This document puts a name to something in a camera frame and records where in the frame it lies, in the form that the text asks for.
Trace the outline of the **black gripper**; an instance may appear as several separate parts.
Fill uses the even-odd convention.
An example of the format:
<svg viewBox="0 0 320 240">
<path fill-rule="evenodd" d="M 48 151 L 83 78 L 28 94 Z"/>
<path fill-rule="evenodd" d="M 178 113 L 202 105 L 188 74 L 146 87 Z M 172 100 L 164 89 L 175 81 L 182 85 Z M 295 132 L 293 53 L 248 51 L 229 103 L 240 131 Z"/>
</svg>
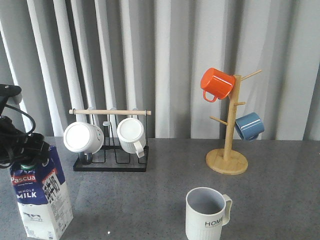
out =
<svg viewBox="0 0 320 240">
<path fill-rule="evenodd" d="M 26 134 L 18 130 L 7 116 L 0 117 L 0 168 L 14 163 L 35 165 L 45 163 L 50 155 L 50 145 L 40 133 Z"/>
</svg>

